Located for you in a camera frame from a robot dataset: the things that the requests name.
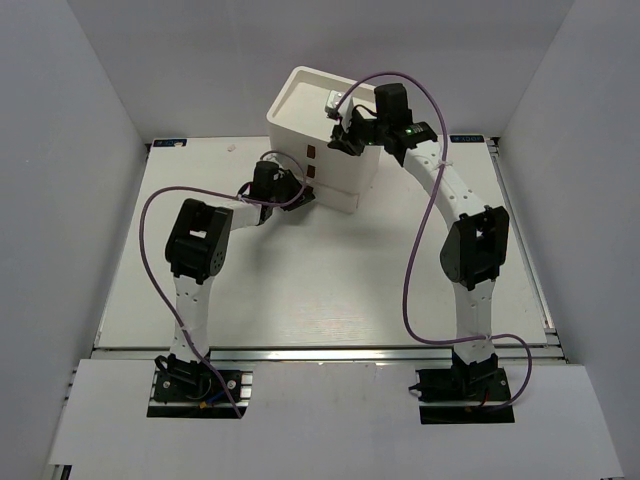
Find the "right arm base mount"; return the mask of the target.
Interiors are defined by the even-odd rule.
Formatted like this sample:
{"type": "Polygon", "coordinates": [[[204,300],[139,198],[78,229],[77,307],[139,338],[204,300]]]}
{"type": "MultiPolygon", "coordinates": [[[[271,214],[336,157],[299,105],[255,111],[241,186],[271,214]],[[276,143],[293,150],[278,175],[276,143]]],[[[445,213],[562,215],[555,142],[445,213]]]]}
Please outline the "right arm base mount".
{"type": "Polygon", "coordinates": [[[408,388],[419,401],[422,425],[513,424],[511,390],[503,368],[480,379],[466,379],[457,367],[416,371],[408,388]]]}

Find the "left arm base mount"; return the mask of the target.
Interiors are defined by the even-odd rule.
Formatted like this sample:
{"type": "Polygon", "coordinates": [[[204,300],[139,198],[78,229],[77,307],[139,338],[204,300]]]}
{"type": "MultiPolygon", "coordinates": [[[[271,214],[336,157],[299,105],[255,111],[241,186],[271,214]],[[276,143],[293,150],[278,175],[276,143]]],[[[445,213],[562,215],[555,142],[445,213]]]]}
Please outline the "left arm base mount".
{"type": "Polygon", "coordinates": [[[175,355],[154,359],[147,407],[152,419],[240,419],[251,396],[252,373],[222,369],[216,376],[205,364],[175,355]]]}

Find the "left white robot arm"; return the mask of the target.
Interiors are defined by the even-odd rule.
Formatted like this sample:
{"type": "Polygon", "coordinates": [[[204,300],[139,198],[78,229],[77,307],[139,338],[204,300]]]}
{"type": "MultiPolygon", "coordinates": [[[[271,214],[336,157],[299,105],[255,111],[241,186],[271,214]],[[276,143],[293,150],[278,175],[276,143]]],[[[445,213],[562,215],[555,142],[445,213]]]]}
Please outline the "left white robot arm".
{"type": "Polygon", "coordinates": [[[215,206],[197,199],[183,202],[165,247],[180,317],[171,355],[187,363],[208,356],[211,288],[225,263],[231,232],[264,224],[275,208],[293,210],[314,200],[308,173],[304,168],[297,177],[274,161],[261,160],[238,199],[215,206]]]}

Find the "white bottom drawer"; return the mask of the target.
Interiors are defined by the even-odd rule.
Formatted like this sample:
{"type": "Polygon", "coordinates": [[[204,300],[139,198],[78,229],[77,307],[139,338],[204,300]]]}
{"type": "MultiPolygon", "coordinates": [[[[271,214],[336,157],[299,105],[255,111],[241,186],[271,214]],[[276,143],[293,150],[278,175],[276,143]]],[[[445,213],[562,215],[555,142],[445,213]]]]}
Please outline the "white bottom drawer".
{"type": "Polygon", "coordinates": [[[313,193],[320,205],[347,214],[355,213],[360,202],[359,193],[346,193],[321,184],[313,186],[313,193]]]}

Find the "white drawer cabinet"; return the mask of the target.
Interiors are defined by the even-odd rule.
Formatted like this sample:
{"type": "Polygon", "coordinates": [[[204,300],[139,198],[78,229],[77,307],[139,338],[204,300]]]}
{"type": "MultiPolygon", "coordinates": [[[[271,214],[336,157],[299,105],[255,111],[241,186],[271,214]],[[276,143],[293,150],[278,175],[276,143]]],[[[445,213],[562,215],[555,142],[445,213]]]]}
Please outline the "white drawer cabinet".
{"type": "Polygon", "coordinates": [[[360,156],[349,156],[327,144],[335,122],[327,117],[325,104],[330,90],[346,92],[351,79],[306,66],[292,70],[266,114],[273,150],[284,158],[287,169],[305,172],[313,188],[321,184],[346,193],[359,193],[360,201],[377,173],[381,149],[368,147],[360,156]]]}

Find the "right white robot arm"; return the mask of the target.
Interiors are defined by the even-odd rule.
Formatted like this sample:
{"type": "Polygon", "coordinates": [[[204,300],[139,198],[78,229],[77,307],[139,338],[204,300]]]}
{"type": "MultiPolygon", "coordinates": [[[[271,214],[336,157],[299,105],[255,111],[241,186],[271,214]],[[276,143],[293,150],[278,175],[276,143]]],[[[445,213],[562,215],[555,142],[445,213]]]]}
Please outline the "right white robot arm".
{"type": "Polygon", "coordinates": [[[325,106],[335,121],[329,148],[360,156],[380,146],[430,195],[448,228],[440,265],[454,289],[456,337],[454,366],[471,377],[498,367],[491,340],[492,295],[506,259],[509,214],[485,204],[447,162],[448,138],[425,122],[416,122],[400,83],[374,89],[375,108],[360,107],[347,93],[332,91],[325,106]]]}

